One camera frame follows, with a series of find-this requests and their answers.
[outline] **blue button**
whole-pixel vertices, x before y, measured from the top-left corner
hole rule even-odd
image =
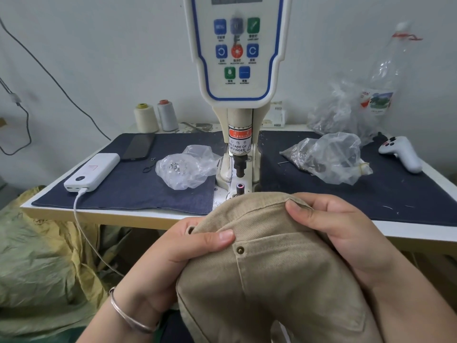
[[[251,68],[249,66],[241,66],[239,68],[239,77],[246,80],[251,77]]]
[[[232,18],[230,19],[230,31],[234,35],[240,35],[243,33],[243,18]]]
[[[225,44],[219,44],[216,46],[216,57],[218,59],[225,59],[227,54],[227,46]]]
[[[227,22],[225,19],[216,19],[214,21],[214,33],[217,35],[225,35],[227,33]]]
[[[258,57],[259,56],[259,45],[257,43],[250,43],[246,48],[246,55],[248,57]]]

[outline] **red button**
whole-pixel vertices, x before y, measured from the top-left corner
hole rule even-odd
[[[239,59],[242,55],[243,55],[243,47],[241,46],[241,44],[235,44],[232,47],[232,56],[235,59]]]

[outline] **white game controller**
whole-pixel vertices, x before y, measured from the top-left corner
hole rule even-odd
[[[401,163],[411,173],[422,172],[422,163],[413,145],[404,136],[392,137],[379,148],[380,154],[396,154]]]

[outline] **bracelet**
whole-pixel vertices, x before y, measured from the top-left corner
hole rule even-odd
[[[157,323],[157,325],[154,328],[150,328],[149,326],[143,325],[142,323],[137,322],[134,318],[129,317],[127,314],[123,312],[121,308],[116,303],[116,300],[114,299],[114,288],[111,288],[108,294],[110,295],[111,299],[111,304],[114,307],[114,309],[119,313],[121,317],[129,324],[129,326],[134,329],[135,331],[139,331],[141,333],[145,334],[152,334],[154,333],[155,330],[159,327],[160,321]]]

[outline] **control panel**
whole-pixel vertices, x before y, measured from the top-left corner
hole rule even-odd
[[[211,105],[257,108],[271,99],[284,58],[290,2],[185,0],[200,89]]]

